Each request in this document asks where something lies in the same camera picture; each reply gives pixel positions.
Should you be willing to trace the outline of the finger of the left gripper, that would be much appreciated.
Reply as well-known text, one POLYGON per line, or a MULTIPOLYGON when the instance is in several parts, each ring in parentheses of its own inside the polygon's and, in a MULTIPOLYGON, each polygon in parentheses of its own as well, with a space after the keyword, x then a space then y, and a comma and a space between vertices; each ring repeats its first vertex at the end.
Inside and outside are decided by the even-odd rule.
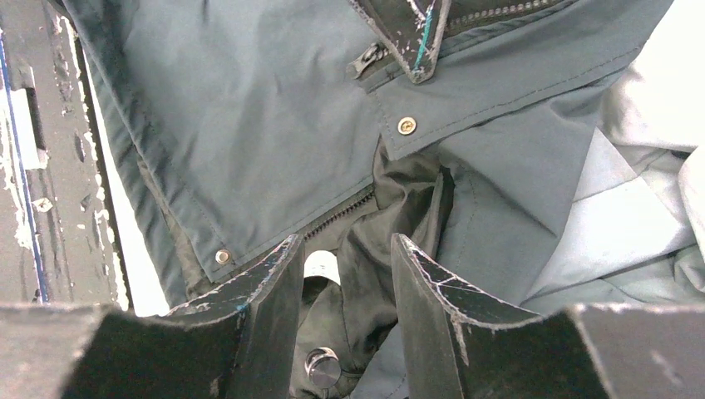
POLYGON ((429 80, 436 69, 451 2, 351 1, 350 6, 377 35, 377 41, 348 65, 353 79, 375 63, 392 57, 414 84, 429 80))

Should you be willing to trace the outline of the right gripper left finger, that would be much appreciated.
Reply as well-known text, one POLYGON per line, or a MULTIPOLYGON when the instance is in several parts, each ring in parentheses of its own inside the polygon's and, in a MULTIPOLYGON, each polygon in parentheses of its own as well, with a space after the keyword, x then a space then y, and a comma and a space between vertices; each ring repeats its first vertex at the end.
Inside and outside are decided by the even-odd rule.
POLYGON ((285 398, 303 240, 163 317, 111 305, 4 304, 4 398, 285 398))

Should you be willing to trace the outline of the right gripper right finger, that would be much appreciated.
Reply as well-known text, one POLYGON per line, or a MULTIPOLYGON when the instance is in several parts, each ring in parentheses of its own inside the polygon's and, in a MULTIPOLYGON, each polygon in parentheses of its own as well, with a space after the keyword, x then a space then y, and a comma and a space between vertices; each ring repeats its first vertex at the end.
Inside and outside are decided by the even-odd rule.
POLYGON ((704 308, 588 303, 540 316, 392 238, 412 398, 701 398, 704 308))

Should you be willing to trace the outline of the grey black zip jacket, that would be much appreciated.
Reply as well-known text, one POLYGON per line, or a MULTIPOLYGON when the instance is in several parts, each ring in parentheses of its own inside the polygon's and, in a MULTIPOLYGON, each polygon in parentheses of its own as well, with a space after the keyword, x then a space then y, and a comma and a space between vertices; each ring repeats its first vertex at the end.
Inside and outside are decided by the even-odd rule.
POLYGON ((59 1, 165 301, 290 234, 308 277, 289 395, 404 397, 391 242, 508 303, 704 300, 679 145, 647 140, 635 62, 670 1, 450 1, 433 76, 351 1, 59 1))

